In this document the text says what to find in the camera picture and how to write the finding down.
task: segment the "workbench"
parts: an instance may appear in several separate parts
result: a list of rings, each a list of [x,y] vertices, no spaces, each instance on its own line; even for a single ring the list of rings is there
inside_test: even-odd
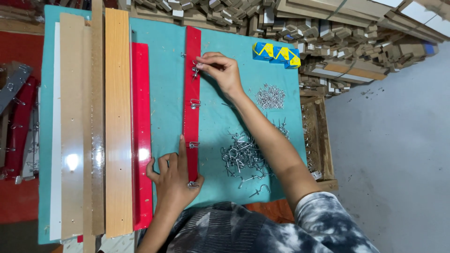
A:
[[[90,12],[46,6],[45,44],[42,64],[42,87],[40,91],[40,204],[39,204],[39,243],[49,243],[50,192],[52,163],[52,115],[54,79],[54,23],[59,22],[59,14],[67,12],[89,19]],[[133,42],[148,44],[150,74],[150,110],[152,132],[152,156],[160,157],[166,153],[178,152],[178,138],[182,127],[185,27],[157,21],[130,18]],[[270,64],[252,59],[252,45],[263,41],[275,46],[292,45],[236,34],[207,29],[202,30],[202,54],[221,52],[236,59],[240,69],[244,91],[256,101],[254,93],[264,84],[276,85],[284,90],[286,97],[284,109],[269,109],[263,113],[275,124],[286,118],[291,143],[306,161],[303,129],[301,127],[300,95],[298,71],[284,69],[282,64]],[[221,201],[238,204],[268,202],[284,197],[279,181],[275,177],[246,181],[238,189],[240,179],[227,176],[225,162],[221,158],[221,148],[229,147],[233,140],[228,132],[240,133],[245,126],[234,109],[222,105],[229,103],[222,95],[216,82],[207,75],[200,81],[200,119],[198,171],[205,177],[205,183],[198,197],[188,207],[201,207]],[[244,178],[255,175],[255,169],[241,170]],[[271,192],[263,190],[259,195],[249,198],[262,184]],[[153,185],[153,208],[156,206],[156,190]]]

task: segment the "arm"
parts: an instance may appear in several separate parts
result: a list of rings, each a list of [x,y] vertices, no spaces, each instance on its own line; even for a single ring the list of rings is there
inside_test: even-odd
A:
[[[235,105],[245,125],[258,143],[264,157],[283,186],[294,213],[298,202],[306,195],[321,191],[310,175],[294,146],[261,113],[242,89],[236,60],[221,53],[205,53],[197,57],[197,68],[217,80],[224,95]]]
[[[181,212],[197,197],[205,181],[198,175],[199,187],[187,187],[188,162],[186,142],[180,135],[180,146],[177,153],[165,154],[158,158],[160,174],[153,171],[155,158],[147,164],[147,177],[156,185],[157,204],[152,223],[138,247],[137,253],[155,253],[166,242],[169,233]]]

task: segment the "hand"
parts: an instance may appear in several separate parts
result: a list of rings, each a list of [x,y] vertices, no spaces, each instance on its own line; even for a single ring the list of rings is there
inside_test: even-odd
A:
[[[238,62],[219,52],[207,52],[202,57],[197,57],[197,68],[207,72],[219,84],[224,95],[231,101],[241,94],[241,77],[239,75]]]
[[[199,174],[196,180],[199,187],[195,189],[187,187],[189,182],[188,162],[186,141],[183,135],[180,135],[178,154],[165,154],[158,158],[160,174],[153,171],[155,158],[152,158],[147,164],[147,177],[156,185],[158,200],[155,213],[157,210],[163,209],[162,212],[175,212],[178,216],[197,197],[205,181],[205,178]]]

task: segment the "sleeve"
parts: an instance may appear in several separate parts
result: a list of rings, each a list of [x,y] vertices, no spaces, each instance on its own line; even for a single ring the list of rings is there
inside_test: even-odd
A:
[[[334,253],[378,253],[331,193],[305,196],[294,216],[297,225]]]

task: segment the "tie-dye shirt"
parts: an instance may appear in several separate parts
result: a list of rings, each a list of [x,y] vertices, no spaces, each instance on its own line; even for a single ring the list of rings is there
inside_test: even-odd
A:
[[[295,224],[278,224],[231,202],[191,208],[180,215],[160,252],[378,252],[331,193],[307,195],[294,216]]]

